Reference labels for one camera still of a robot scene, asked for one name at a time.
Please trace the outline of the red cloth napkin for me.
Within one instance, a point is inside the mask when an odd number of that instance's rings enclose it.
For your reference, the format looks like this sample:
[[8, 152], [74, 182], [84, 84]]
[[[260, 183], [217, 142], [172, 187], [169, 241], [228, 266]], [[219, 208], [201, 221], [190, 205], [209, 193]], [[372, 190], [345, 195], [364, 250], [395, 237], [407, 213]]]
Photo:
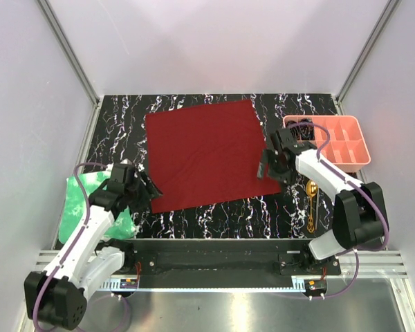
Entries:
[[257, 177], [266, 143], [250, 100], [150, 113], [145, 124], [149, 175], [163, 193], [154, 213], [279, 193]]

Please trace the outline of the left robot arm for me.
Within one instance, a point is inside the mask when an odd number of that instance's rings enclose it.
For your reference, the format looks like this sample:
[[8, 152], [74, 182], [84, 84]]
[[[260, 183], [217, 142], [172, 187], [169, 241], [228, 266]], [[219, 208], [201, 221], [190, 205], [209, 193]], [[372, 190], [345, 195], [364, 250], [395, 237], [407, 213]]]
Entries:
[[24, 280], [27, 316], [36, 331], [76, 329], [89, 299], [112, 274], [140, 270], [133, 244], [103, 237], [122, 212], [141, 211], [162, 194], [146, 171], [116, 163], [108, 178], [83, 195], [86, 210], [72, 235], [41, 272]]

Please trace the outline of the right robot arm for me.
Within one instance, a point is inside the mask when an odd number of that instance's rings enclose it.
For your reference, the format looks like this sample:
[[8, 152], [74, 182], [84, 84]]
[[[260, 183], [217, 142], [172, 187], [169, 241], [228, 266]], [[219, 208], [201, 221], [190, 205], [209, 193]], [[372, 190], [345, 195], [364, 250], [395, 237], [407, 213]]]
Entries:
[[261, 153], [257, 178], [271, 178], [281, 188], [293, 185], [298, 174], [315, 182], [333, 202], [330, 230], [312, 239], [300, 257], [300, 266], [308, 274], [318, 273], [325, 259], [366, 243], [389, 238], [389, 224], [381, 187], [363, 183], [346, 174], [329, 161], [321, 150], [330, 143], [327, 138], [316, 147], [309, 141], [298, 142], [290, 129], [276, 130], [270, 135], [271, 149]]

